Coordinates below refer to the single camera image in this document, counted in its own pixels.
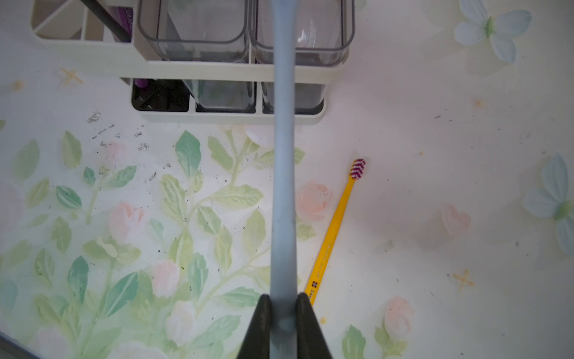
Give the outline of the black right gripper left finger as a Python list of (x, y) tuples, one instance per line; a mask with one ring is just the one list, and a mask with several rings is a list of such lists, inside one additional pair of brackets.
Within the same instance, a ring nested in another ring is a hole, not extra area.
[(271, 299), (260, 296), (237, 359), (269, 359), (271, 335)]

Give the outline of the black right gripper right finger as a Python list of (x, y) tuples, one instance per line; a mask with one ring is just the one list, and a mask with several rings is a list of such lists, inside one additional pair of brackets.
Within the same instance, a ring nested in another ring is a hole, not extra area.
[(297, 359), (333, 358), (306, 293), (297, 296), (296, 327)]

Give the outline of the light blue toothbrush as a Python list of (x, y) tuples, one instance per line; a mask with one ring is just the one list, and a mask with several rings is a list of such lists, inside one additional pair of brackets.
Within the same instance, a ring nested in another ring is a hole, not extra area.
[(296, 1), (273, 1), (274, 193), (271, 235), (271, 358), (297, 357), (294, 208)]

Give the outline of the yellow toothbrush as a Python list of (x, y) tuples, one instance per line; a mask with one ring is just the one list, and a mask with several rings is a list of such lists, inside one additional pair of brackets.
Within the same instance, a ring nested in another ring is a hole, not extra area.
[(324, 277), (324, 273), (327, 270), (330, 255), (336, 243), (336, 238), (342, 225), (348, 201), (349, 198), (351, 197), (352, 189), (354, 188), (355, 182), (361, 179), (362, 176), (364, 175), (365, 167), (366, 167), (366, 160), (364, 159), (356, 159), (351, 166), (347, 184), (342, 193), (342, 197), (339, 200), (337, 208), (333, 214), (333, 218), (331, 219), (324, 240), (321, 244), (321, 248), (318, 252), (318, 256), (315, 259), (314, 266), (309, 275), (306, 288), (304, 290), (311, 305), (314, 305), (315, 303), (318, 291), (321, 286), (321, 282)]

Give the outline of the white clear toothbrush holder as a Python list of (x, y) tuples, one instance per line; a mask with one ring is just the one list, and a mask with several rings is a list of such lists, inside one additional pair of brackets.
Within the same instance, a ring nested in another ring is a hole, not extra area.
[[(120, 23), (133, 9), (132, 40), (120, 42), (81, 1), (35, 1), (34, 36), (78, 69), (132, 84), (131, 105), (155, 122), (274, 122), (270, 1), (102, 1)], [(140, 89), (133, 79), (146, 79)]]

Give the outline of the black toothbrush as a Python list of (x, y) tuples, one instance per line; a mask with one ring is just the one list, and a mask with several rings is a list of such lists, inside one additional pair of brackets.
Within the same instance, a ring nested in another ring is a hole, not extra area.
[(81, 0), (82, 4), (93, 13), (122, 43), (130, 43), (132, 36), (97, 0)]

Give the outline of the purple toothbrush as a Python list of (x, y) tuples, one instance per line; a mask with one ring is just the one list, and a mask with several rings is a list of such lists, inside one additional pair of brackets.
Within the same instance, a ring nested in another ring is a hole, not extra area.
[[(133, 25), (133, 9), (131, 7), (118, 7), (117, 8), (120, 23), (122, 27), (132, 36), (132, 25)], [(137, 88), (143, 89), (149, 85), (146, 79), (133, 79), (134, 85)]]

